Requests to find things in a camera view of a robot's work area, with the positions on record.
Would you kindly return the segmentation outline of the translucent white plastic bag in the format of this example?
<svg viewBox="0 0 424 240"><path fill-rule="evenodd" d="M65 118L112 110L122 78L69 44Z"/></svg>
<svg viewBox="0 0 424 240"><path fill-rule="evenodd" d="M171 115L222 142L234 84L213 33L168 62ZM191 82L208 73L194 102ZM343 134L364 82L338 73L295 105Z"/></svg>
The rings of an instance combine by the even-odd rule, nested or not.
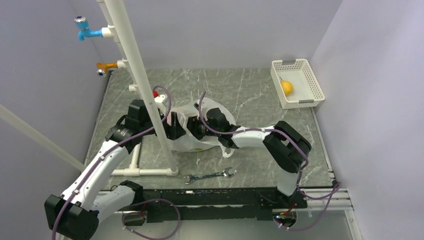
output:
<svg viewBox="0 0 424 240"><path fill-rule="evenodd" d="M222 156L229 158L233 155L234 150L229 150L225 147L217 137L207 136L201 140L196 139L190 131L187 129L187 123L189 117L199 117L199 111L194 107L195 101L192 101L186 105L173 107L171 112L177 112L178 120L181 126L186 131L186 134L176 140L170 140L167 138L167 143L172 151L177 152L201 152L213 147L219 146L221 148ZM164 123L165 133L167 135L167 120Z"/></svg>

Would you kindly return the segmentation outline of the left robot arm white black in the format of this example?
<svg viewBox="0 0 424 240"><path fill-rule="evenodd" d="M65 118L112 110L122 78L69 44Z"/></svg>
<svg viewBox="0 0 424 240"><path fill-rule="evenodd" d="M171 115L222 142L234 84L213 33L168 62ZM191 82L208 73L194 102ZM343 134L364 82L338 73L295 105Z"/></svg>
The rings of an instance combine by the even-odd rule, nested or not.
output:
<svg viewBox="0 0 424 240"><path fill-rule="evenodd" d="M142 142L144 135L155 130L148 116L150 104L133 100L105 137L95 158L82 174L59 196L50 195L44 203L51 238L61 234L73 240L89 240L99 224L124 207L139 209L144 203L141 185L125 180L102 196L98 193L116 167Z"/></svg>

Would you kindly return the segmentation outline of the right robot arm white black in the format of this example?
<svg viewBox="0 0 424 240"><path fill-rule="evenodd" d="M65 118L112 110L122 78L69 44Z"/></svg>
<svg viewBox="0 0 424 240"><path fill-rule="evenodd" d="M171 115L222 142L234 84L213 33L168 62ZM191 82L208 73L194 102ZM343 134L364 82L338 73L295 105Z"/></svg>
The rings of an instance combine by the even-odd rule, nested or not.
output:
<svg viewBox="0 0 424 240"><path fill-rule="evenodd" d="M302 166L312 149L311 144L286 121L273 126L247 128L230 123L217 107L205 114L191 116L187 130L197 139L216 138L225 150L240 148L265 148L282 170L277 184L276 203L287 208L295 201Z"/></svg>

